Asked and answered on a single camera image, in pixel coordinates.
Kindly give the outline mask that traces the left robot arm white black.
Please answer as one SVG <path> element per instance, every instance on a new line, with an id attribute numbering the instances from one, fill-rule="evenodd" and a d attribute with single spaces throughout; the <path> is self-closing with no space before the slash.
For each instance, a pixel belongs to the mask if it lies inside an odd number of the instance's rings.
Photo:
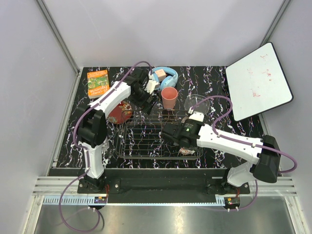
<path id="1" fill-rule="evenodd" d="M 83 179 L 94 193 L 105 188 L 102 148 L 107 142 L 107 117 L 127 98 L 141 111 L 150 114 L 156 101 L 152 95 L 158 85 L 152 72 L 131 68 L 105 94 L 80 108 L 82 115 L 75 125 L 73 142 L 83 149 L 85 172 L 78 179 Z"/>

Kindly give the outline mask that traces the wire dish rack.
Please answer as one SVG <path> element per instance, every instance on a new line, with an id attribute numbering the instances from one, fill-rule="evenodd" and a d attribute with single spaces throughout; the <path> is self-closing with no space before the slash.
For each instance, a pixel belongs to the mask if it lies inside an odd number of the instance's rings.
<path id="1" fill-rule="evenodd" d="M 166 123 L 184 123 L 189 114 L 185 110 L 159 110 L 150 115 L 133 116 L 119 125 L 116 140 L 116 154 L 123 159 L 196 160 L 203 155 L 203 149 L 192 148 L 193 155 L 179 153 L 181 147 L 162 137 Z"/>

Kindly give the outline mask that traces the blue patterned bowl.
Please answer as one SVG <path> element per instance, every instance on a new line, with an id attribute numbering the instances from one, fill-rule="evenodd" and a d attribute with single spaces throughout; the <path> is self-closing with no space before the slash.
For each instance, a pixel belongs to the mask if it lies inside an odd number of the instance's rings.
<path id="1" fill-rule="evenodd" d="M 184 149 L 184 148 L 180 148 L 179 153 L 182 155 L 193 155 L 195 153 L 194 150 L 190 150 L 190 149 Z"/>

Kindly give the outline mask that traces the clear glass plate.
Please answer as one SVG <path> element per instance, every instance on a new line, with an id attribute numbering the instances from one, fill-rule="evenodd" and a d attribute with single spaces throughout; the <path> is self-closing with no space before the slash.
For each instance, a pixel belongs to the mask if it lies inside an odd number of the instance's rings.
<path id="1" fill-rule="evenodd" d="M 189 95 L 184 102 L 184 109 L 188 111 L 189 114 L 196 111 L 205 115 L 210 109 L 210 101 L 206 100 L 205 97 L 201 95 Z"/>

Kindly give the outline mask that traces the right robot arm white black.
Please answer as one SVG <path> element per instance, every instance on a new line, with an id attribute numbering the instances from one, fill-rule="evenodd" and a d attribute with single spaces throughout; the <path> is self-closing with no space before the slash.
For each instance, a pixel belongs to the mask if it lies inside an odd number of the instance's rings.
<path id="1" fill-rule="evenodd" d="M 272 136 L 248 139 L 224 131 L 220 131 L 218 136 L 210 125 L 193 119 L 178 124 L 166 123 L 162 136 L 186 150 L 211 148 L 244 159 L 245 163 L 225 173 L 221 187 L 226 193 L 233 193 L 244 183 L 255 179 L 266 183 L 277 182 L 280 153 Z"/>

